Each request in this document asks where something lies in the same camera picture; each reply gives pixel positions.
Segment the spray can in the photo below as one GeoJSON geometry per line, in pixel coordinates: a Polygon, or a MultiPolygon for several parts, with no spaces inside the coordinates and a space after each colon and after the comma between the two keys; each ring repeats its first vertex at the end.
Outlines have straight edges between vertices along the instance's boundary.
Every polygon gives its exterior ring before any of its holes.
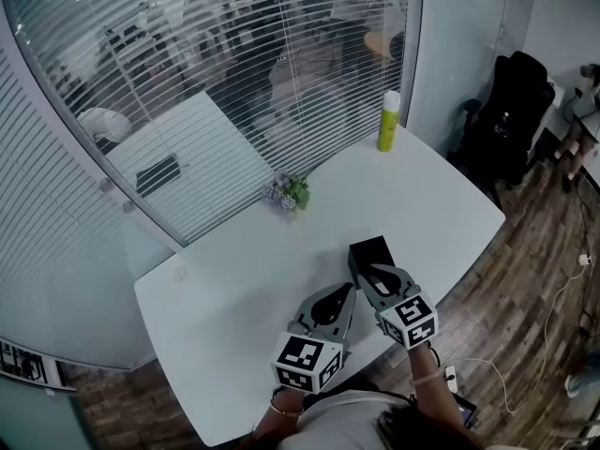
{"type": "Polygon", "coordinates": [[[400,94],[394,90],[388,90],[383,95],[382,125],[379,129],[379,140],[377,141],[377,148],[380,152],[390,152],[392,150],[399,111],[400,94]]]}

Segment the window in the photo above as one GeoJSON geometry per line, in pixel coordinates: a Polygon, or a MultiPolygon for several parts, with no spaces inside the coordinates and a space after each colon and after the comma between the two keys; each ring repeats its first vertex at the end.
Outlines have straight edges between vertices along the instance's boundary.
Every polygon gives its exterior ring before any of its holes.
{"type": "Polygon", "coordinates": [[[4,0],[71,131],[185,242],[378,129],[419,2],[4,0]]]}

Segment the white cable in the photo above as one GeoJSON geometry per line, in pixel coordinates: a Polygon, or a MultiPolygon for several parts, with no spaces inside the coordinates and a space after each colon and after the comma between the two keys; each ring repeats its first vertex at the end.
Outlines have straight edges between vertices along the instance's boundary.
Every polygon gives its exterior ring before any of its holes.
{"type": "Polygon", "coordinates": [[[552,307],[550,308],[550,312],[548,313],[547,317],[546,317],[546,322],[544,323],[544,359],[542,360],[542,366],[540,368],[540,374],[537,377],[537,382],[535,383],[535,385],[533,386],[532,390],[530,391],[529,395],[527,396],[527,398],[525,398],[525,401],[521,404],[520,407],[514,409],[514,410],[510,410],[508,408],[508,392],[506,391],[506,382],[504,381],[504,377],[503,375],[500,373],[500,371],[496,368],[496,366],[489,362],[488,360],[484,360],[483,358],[457,358],[454,360],[450,360],[449,362],[445,362],[442,366],[443,367],[448,367],[450,364],[456,363],[456,362],[463,362],[463,361],[467,361],[467,362],[483,362],[486,364],[489,364],[492,366],[492,368],[494,368],[494,370],[496,370],[496,373],[498,373],[498,376],[500,377],[500,380],[502,382],[502,388],[504,390],[504,407],[506,408],[506,411],[509,413],[517,413],[519,410],[521,410],[529,401],[529,399],[531,398],[531,396],[533,395],[533,392],[535,391],[535,389],[537,388],[537,385],[539,385],[539,383],[542,381],[542,377],[544,376],[544,370],[546,369],[546,362],[548,360],[548,322],[550,320],[550,316],[552,315],[552,312],[554,311],[554,306],[556,305],[556,300],[558,299],[559,295],[564,292],[566,290],[566,288],[569,286],[569,283],[571,283],[573,280],[577,280],[578,278],[580,278],[583,275],[583,272],[585,272],[585,269],[587,267],[582,267],[581,271],[574,277],[570,277],[566,283],[562,286],[562,288],[560,290],[558,290],[556,292],[556,294],[554,295],[554,300],[552,300],[552,307]]]}

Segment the bracelet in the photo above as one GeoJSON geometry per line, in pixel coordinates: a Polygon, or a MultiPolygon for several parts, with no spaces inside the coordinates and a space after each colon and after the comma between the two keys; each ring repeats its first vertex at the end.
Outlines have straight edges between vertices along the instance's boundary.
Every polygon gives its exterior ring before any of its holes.
{"type": "Polygon", "coordinates": [[[273,405],[273,400],[271,400],[270,406],[271,406],[271,410],[273,412],[279,413],[280,415],[283,415],[283,416],[297,417],[304,413],[304,409],[302,409],[300,412],[283,412],[279,408],[277,408],[275,405],[273,405]]]}
{"type": "Polygon", "coordinates": [[[418,380],[413,380],[411,381],[412,386],[419,386],[422,385],[423,383],[427,383],[427,382],[431,382],[434,379],[437,379],[438,377],[441,377],[443,375],[443,370],[441,368],[438,369],[438,371],[436,371],[435,373],[432,373],[431,375],[427,375],[426,377],[423,377],[422,379],[418,379],[418,380]]]}

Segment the black box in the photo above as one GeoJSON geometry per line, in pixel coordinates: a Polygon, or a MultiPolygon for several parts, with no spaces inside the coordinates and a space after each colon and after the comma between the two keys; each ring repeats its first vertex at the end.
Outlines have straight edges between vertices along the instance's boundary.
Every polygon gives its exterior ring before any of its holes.
{"type": "Polygon", "coordinates": [[[380,282],[380,280],[373,275],[373,267],[371,267],[372,263],[395,266],[392,254],[382,236],[376,236],[370,240],[364,240],[363,242],[350,245],[350,250],[348,252],[348,266],[350,267],[356,289],[360,289],[358,278],[356,277],[358,274],[361,274],[363,277],[369,277],[373,283],[380,282]]]}

